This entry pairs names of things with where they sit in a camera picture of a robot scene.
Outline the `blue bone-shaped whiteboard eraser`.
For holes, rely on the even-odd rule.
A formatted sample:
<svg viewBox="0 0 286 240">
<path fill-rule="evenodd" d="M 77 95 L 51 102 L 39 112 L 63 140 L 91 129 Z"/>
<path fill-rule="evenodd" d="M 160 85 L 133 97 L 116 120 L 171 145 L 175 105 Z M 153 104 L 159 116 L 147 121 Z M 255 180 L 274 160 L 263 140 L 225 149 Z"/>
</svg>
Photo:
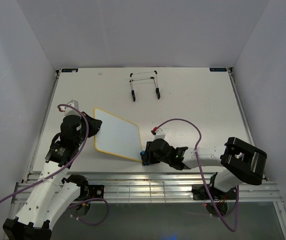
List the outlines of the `blue bone-shaped whiteboard eraser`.
<svg viewBox="0 0 286 240">
<path fill-rule="evenodd" d="M 140 152 L 140 157 L 141 157 L 142 165 L 143 166 L 148 166 L 149 165 L 149 161 L 148 161 L 147 154 L 146 154 L 145 150 Z"/>
</svg>

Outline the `yellow-framed whiteboard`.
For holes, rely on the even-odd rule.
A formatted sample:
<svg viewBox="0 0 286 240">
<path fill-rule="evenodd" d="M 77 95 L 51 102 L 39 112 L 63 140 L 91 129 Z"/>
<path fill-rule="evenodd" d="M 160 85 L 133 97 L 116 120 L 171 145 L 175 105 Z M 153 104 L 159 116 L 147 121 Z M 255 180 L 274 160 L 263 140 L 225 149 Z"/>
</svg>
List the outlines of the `yellow-framed whiteboard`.
<svg viewBox="0 0 286 240">
<path fill-rule="evenodd" d="M 98 152 L 135 162 L 142 161 L 142 141 L 137 124 L 101 108 L 94 108 L 93 116 L 102 121 L 100 130 L 94 136 L 94 147 Z"/>
</svg>

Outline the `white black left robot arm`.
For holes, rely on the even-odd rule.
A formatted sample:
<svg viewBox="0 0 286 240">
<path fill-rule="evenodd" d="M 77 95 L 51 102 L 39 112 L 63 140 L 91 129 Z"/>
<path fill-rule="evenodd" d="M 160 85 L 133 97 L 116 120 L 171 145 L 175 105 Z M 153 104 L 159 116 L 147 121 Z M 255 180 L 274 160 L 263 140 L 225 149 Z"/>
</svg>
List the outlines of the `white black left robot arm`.
<svg viewBox="0 0 286 240">
<path fill-rule="evenodd" d="M 68 164 L 79 154 L 84 140 L 95 136 L 102 121 L 85 112 L 67 115 L 60 125 L 45 156 L 39 176 L 21 210 L 6 219 L 3 230 L 10 240 L 49 240 L 56 221 L 73 201 L 89 197 L 87 179 L 78 174 L 67 177 Z"/>
</svg>

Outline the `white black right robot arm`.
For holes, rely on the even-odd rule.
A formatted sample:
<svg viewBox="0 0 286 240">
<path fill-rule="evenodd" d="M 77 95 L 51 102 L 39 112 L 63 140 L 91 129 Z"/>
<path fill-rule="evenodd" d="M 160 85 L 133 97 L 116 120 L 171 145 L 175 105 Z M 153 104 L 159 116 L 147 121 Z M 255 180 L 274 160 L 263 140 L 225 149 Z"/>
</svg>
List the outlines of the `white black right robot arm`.
<svg viewBox="0 0 286 240">
<path fill-rule="evenodd" d="M 267 161 L 266 152 L 237 137 L 228 138 L 224 146 L 197 150 L 187 146 L 173 147 L 164 139 L 156 138 L 146 143 L 140 156 L 144 166 L 165 163 L 178 171 L 224 167 L 225 170 L 211 177 L 208 186 L 209 194 L 215 199 L 242 183 L 261 185 Z"/>
</svg>

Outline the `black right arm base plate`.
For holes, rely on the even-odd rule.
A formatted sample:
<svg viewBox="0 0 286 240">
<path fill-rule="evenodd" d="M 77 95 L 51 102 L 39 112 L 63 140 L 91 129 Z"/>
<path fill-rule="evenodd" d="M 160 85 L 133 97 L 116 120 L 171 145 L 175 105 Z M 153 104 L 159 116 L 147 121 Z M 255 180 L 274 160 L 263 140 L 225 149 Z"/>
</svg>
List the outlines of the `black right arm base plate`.
<svg viewBox="0 0 286 240">
<path fill-rule="evenodd" d="M 208 187 L 209 192 L 214 201 L 235 200 L 237 196 L 237 188 L 233 187 L 228 192 L 220 191 L 212 186 Z M 209 195 L 203 184 L 193 184 L 191 187 L 193 200 L 209 200 Z"/>
</svg>

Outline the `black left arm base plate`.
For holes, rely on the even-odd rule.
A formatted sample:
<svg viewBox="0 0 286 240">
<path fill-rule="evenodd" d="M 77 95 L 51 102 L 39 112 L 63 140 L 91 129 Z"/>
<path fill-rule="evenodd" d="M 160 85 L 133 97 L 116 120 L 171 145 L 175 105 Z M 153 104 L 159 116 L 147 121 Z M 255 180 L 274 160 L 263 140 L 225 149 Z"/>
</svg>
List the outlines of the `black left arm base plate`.
<svg viewBox="0 0 286 240">
<path fill-rule="evenodd" d="M 104 198 L 105 186 L 104 185 L 88 185 L 84 187 L 84 200 L 93 198 Z"/>
</svg>

